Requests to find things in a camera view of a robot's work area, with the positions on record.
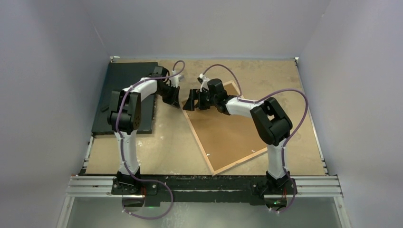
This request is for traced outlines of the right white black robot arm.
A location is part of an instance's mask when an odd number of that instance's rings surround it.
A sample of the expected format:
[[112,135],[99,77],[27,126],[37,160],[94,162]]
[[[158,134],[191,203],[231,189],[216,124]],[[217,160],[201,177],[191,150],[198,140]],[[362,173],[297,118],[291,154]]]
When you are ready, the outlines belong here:
[[206,110],[214,106],[219,113],[251,118],[260,139],[267,145],[269,166],[267,188],[279,193],[289,181],[285,150],[281,147],[290,136],[293,123],[279,102],[268,95],[260,100],[248,100],[230,95],[220,79],[202,83],[201,88],[191,89],[183,110]]

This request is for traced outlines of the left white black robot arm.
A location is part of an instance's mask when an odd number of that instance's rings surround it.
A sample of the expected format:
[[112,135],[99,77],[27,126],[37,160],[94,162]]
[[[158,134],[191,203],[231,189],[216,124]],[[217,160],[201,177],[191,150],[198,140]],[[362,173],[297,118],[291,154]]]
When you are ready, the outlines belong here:
[[148,76],[120,91],[113,91],[110,114],[107,118],[119,146],[120,167],[116,185],[122,185],[129,194],[137,194],[142,187],[136,155],[136,134],[142,119],[142,101],[150,95],[159,95],[163,102],[179,108],[181,71],[157,66]]

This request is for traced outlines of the black flat box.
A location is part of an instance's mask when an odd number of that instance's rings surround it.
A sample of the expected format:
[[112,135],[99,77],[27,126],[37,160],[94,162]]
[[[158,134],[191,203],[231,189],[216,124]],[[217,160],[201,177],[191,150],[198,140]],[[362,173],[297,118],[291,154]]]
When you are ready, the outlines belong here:
[[[135,84],[142,77],[146,77],[152,73],[156,66],[158,66],[157,62],[108,64],[106,77],[92,126],[93,135],[114,133],[111,126],[107,123],[107,117],[110,113],[109,105],[112,91],[122,90]],[[139,134],[151,134],[153,132],[155,98],[155,95],[150,95],[142,100],[141,124],[137,131]]]

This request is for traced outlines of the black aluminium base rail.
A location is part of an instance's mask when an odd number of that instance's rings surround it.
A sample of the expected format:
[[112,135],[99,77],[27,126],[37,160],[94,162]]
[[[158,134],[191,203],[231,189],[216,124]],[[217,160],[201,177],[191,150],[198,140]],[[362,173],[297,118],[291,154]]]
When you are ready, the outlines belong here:
[[265,176],[146,175],[159,180],[125,187],[113,176],[73,176],[70,197],[130,199],[140,206],[157,207],[162,202],[248,203],[282,207],[296,198],[341,197],[336,176],[294,176],[294,183],[278,189],[267,185]]

